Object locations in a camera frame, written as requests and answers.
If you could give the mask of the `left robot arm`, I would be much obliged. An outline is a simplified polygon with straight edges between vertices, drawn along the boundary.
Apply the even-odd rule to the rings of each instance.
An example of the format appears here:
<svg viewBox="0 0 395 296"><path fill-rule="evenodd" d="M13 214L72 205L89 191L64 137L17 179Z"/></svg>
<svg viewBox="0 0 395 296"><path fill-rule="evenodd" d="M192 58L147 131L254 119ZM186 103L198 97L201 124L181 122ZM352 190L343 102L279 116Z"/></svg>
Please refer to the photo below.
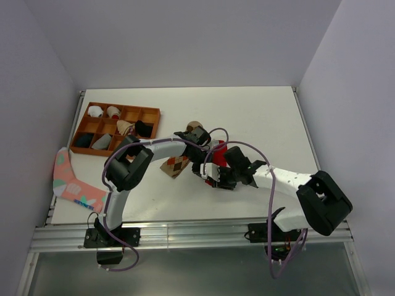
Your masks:
<svg viewBox="0 0 395 296"><path fill-rule="evenodd" d="M128 195L141 182L151 162L185 156L201 163L208 151L204 145L209 141L209 133L200 126L161 139L139 140L127 136L104 164L102 182L109 191L104 209L94 222L98 239L106 246L118 243Z"/></svg>

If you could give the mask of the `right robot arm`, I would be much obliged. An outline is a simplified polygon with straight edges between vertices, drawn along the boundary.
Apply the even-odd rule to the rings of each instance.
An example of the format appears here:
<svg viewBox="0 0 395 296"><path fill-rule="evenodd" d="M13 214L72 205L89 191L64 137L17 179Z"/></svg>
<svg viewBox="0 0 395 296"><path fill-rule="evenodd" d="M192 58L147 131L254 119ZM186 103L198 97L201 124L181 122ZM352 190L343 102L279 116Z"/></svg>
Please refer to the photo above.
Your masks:
<svg viewBox="0 0 395 296"><path fill-rule="evenodd" d="M212 181L213 186L232 190L242 183L270 189L271 198L279 192L299 202L296 208L283 206L272 212L267 233L273 240L281 240L289 231L306 228L329 236L353 210L351 201L325 171L296 173L264 160L251 162L238 146L228 149L223 157L227 166L208 160L201 165L202 178Z"/></svg>

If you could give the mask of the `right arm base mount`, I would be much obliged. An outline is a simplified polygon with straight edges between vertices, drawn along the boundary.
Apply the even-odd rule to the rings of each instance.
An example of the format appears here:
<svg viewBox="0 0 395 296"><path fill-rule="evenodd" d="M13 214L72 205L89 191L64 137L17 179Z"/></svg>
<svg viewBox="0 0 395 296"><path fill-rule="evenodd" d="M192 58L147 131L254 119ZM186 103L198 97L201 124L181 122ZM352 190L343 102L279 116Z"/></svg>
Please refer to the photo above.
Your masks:
<svg viewBox="0 0 395 296"><path fill-rule="evenodd" d="M247 228L248 231L244 233L244 238L250 243L266 244L268 242L267 223L250 223ZM291 251L291 243L297 241L300 233L297 230L283 232L277 225L273 224L272 242L279 243L279 245L272 245L272 259L274 261L285 260Z"/></svg>

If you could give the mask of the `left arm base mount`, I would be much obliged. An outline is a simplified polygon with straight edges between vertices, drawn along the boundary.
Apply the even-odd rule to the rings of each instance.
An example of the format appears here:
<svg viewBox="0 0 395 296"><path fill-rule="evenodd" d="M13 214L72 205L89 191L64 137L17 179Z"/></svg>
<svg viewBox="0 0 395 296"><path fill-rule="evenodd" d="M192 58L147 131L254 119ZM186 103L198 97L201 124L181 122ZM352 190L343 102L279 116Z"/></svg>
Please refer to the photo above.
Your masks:
<svg viewBox="0 0 395 296"><path fill-rule="evenodd" d="M140 228L118 227L114 235L132 247L139 245ZM101 265L118 265L123 259L126 246L111 237L104 229L89 228L86 230L83 243L85 249L96 249L96 260Z"/></svg>

